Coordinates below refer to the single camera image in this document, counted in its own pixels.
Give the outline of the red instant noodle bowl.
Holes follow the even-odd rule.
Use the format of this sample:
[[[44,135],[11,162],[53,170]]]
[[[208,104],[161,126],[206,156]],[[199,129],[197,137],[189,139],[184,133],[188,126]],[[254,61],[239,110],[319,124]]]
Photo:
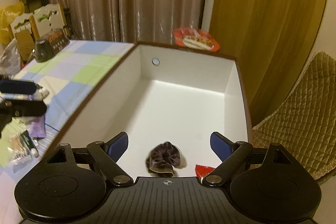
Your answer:
[[[182,27],[173,30],[175,43],[180,47],[188,47],[196,50],[217,52],[219,43],[208,33],[201,29]]]

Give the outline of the purple cream tube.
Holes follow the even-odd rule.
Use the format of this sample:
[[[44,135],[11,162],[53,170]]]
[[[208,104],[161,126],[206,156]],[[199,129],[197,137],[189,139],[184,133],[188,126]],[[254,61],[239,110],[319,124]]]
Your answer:
[[[31,138],[43,139],[47,136],[45,129],[45,116],[35,117],[27,125]]]

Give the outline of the white cosmetic tube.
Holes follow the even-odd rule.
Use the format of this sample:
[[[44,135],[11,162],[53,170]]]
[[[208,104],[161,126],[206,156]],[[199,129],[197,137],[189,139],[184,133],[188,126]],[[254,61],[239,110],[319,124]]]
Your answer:
[[[50,92],[46,88],[40,86],[39,84],[35,84],[35,86],[37,89],[35,93],[31,96],[32,100],[41,101],[49,96]]]

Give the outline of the crumpled silver plastic bag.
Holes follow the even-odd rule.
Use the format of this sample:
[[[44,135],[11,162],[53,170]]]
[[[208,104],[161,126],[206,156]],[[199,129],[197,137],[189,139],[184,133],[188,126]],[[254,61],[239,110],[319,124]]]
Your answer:
[[[1,54],[1,76],[13,77],[21,70],[21,55],[16,38],[6,46]]]

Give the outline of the dark hair scrunchie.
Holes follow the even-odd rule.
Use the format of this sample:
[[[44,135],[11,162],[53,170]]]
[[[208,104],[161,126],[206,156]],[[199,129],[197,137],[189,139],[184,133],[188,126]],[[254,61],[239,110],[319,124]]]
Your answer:
[[[175,169],[187,167],[186,158],[181,150],[171,142],[159,144],[148,154],[146,169],[153,177],[176,177]]]

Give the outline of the brown cardboard storage box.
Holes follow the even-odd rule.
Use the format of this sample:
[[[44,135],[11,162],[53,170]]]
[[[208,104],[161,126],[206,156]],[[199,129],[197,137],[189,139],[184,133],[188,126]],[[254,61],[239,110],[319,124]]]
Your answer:
[[[79,148],[125,132],[129,145],[118,164],[137,178],[148,175],[149,152],[169,141],[183,156],[177,175],[193,176],[198,164],[220,163],[210,147],[211,134],[245,141],[248,120],[232,58],[139,44],[80,98],[53,144]]]

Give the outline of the checkered tablecloth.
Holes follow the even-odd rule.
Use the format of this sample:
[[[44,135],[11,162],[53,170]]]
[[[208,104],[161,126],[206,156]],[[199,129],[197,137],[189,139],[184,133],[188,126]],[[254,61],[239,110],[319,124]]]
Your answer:
[[[44,63],[32,61],[15,78],[30,80],[49,92],[44,102],[47,136],[39,141],[44,155],[66,121],[93,88],[133,47],[131,43],[72,40]]]

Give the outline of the dark green small tube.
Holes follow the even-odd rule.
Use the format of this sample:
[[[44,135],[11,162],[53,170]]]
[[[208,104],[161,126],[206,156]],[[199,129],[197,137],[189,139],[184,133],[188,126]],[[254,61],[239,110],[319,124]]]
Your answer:
[[[37,150],[36,146],[34,145],[33,140],[29,136],[28,131],[26,130],[23,133],[21,133],[21,137],[22,137],[22,140],[24,141],[25,145],[27,146],[28,150],[30,151],[30,154],[33,157],[38,157],[39,156],[38,150]]]

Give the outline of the yellow plastic bag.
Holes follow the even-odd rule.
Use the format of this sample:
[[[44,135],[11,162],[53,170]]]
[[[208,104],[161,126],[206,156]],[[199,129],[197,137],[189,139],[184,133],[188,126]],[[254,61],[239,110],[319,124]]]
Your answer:
[[[0,40],[2,44],[7,45],[11,41],[8,26],[24,11],[25,6],[22,2],[0,8]]]

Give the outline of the black instant noodle bowl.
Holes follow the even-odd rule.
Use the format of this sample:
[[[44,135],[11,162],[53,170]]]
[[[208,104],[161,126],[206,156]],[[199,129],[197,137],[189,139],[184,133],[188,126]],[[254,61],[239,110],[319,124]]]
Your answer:
[[[34,56],[37,63],[52,59],[70,43],[60,28],[52,30],[35,41]]]

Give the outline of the quilted olive chair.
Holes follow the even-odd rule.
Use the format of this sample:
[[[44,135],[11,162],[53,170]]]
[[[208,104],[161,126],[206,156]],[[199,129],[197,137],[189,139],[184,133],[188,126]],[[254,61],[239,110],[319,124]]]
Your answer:
[[[325,52],[311,59],[280,107],[252,129],[252,143],[280,143],[319,183],[335,175],[335,60]]]

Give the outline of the red snack packet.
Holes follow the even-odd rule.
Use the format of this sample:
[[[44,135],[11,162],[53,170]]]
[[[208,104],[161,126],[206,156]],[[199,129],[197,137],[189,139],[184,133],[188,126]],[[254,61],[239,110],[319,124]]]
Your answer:
[[[209,175],[215,168],[211,166],[196,165],[195,174],[198,178],[204,178]]]

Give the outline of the cotton swab bag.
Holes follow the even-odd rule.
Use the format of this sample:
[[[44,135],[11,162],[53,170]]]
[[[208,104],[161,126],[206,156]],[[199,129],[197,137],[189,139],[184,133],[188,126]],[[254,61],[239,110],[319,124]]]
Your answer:
[[[30,150],[26,145],[26,142],[23,140],[21,135],[12,135],[9,137],[9,151],[11,161],[21,160],[25,157],[31,156]]]

